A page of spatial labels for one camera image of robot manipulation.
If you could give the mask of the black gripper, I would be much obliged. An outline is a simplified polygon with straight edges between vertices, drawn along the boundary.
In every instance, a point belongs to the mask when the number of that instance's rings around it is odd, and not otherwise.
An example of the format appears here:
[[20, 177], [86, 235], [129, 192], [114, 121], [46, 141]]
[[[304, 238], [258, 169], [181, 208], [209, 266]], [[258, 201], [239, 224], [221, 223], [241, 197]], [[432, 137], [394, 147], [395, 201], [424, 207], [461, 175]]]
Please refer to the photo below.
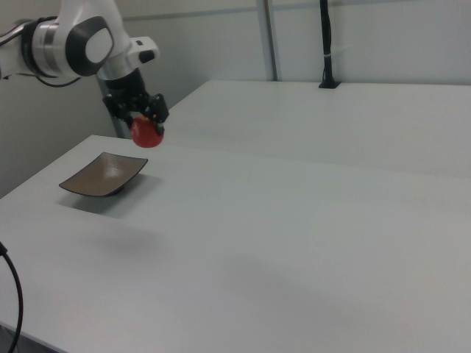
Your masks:
[[119, 79], [105, 80], [107, 94], [103, 102], [113, 118], [124, 120], [131, 128], [136, 113], [143, 114], [153, 124], [158, 135], [165, 132], [164, 124], [169, 117], [169, 109], [162, 94], [150, 96], [139, 69]]

